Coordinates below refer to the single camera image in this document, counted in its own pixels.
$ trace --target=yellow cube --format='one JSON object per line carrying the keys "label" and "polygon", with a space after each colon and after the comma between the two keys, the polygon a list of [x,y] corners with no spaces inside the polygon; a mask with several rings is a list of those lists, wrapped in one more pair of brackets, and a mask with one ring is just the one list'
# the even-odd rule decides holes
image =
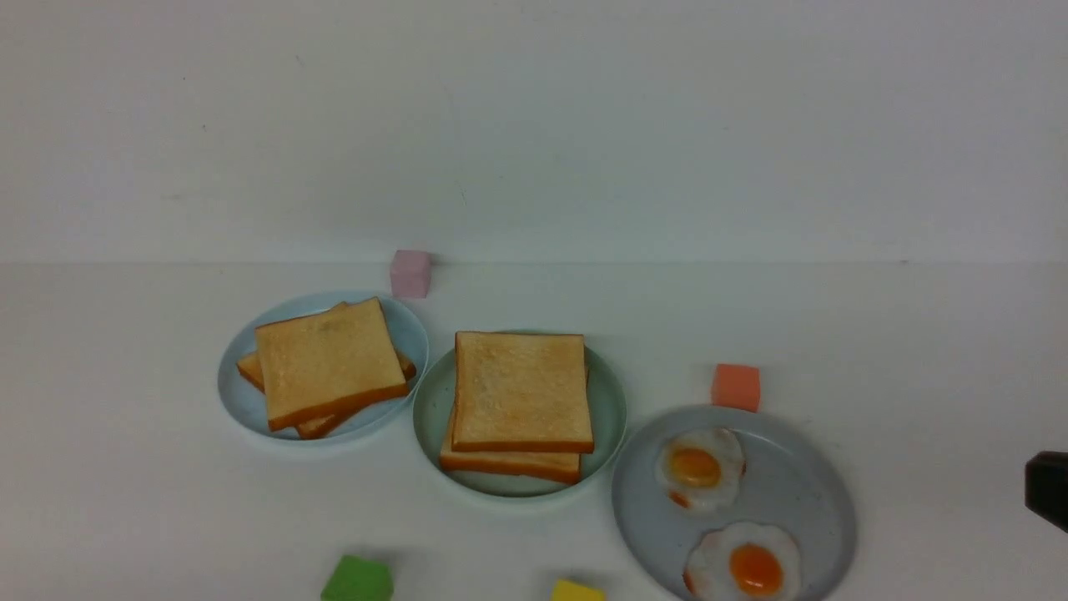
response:
{"label": "yellow cube", "polygon": [[552,589],[552,601],[604,601],[604,592],[566,580],[559,580],[556,587]]}

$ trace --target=black object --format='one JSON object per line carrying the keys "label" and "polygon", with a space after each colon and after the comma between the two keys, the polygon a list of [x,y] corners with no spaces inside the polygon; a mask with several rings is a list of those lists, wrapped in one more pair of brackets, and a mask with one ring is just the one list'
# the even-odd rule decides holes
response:
{"label": "black object", "polygon": [[1068,533],[1068,453],[1042,452],[1027,462],[1024,503]]}

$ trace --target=white wall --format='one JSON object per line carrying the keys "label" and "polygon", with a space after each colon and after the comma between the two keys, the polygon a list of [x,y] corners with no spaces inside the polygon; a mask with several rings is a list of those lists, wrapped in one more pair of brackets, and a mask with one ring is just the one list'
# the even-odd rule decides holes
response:
{"label": "white wall", "polygon": [[5,0],[0,260],[1068,259],[1065,0]]}

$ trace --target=plate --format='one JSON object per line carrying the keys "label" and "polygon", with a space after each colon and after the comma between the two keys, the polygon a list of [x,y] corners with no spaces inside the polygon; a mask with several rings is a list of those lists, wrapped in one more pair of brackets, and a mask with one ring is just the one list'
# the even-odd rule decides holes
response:
{"label": "plate", "polygon": [[[673,437],[695,428],[734,430],[745,454],[738,500],[711,516],[672,503],[654,464]],[[673,411],[639,430],[619,455],[612,508],[623,540],[653,580],[679,599],[687,556],[702,535],[738,521],[774,524],[801,550],[800,601],[824,599],[849,570],[857,547],[852,501],[834,468],[803,437],[755,413],[712,406]]]}
{"label": "plate", "polygon": [[408,386],[410,391],[417,390],[419,381],[426,374],[430,354],[426,329],[423,328],[419,318],[399,300],[386,294],[344,289],[320,291],[286,300],[285,303],[249,322],[230,343],[219,362],[218,375],[219,398],[222,400],[222,407],[225,408],[226,413],[246,430],[274,441],[305,447],[333,445],[358,439],[380,428],[390,417],[396,415],[411,398],[411,394],[405,398],[375,404],[350,417],[348,422],[339,426],[330,434],[316,441],[300,440],[297,431],[293,428],[271,432],[267,428],[267,408],[264,405],[263,393],[241,378],[236,367],[237,360],[256,349],[254,331],[257,327],[301,316],[321,314],[341,302],[359,303],[373,296],[377,296],[382,304],[386,326],[390,330],[393,346],[408,355],[415,364],[415,378],[408,382]]}
{"label": "plate", "polygon": [[[532,331],[508,332],[533,333]],[[415,393],[412,422],[423,455],[438,472],[453,483],[474,493],[494,499],[540,500],[578,490],[611,461],[623,445],[627,429],[627,402],[619,380],[604,360],[588,347],[586,347],[586,366],[590,367],[586,397],[590,400],[590,421],[594,429],[594,453],[582,456],[582,480],[579,484],[568,487],[530,476],[442,472],[438,455],[445,440],[449,413],[453,408],[453,391],[456,386],[455,350],[449,351],[434,364]]]}

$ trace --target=toast slice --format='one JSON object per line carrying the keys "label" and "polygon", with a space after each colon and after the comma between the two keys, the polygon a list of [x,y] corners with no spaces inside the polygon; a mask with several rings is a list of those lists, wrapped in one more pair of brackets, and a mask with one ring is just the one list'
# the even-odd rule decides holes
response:
{"label": "toast slice", "polygon": [[586,454],[581,335],[456,333],[452,450]]}
{"label": "toast slice", "polygon": [[[397,361],[400,362],[400,371],[404,373],[406,380],[411,380],[415,378],[415,364],[411,363],[408,355],[405,355],[400,351],[397,351]],[[249,384],[252,384],[261,393],[264,392],[264,373],[263,367],[260,365],[260,355],[255,351],[245,355],[240,360],[237,360],[237,373],[241,375],[241,378],[247,380]],[[339,426],[348,421],[358,412],[342,414],[335,413],[327,417],[317,417],[315,420],[310,420],[303,424],[298,424],[297,434],[305,441],[314,441],[315,439],[321,439],[330,432],[333,432]]]}
{"label": "toast slice", "polygon": [[575,453],[517,453],[453,450],[452,438],[456,429],[456,407],[449,414],[449,429],[441,445],[438,461],[445,472],[466,470],[509,476],[533,476],[564,485],[576,485],[582,479],[581,459]]}
{"label": "toast slice", "polygon": [[408,394],[377,297],[262,326],[255,337],[272,431]]}

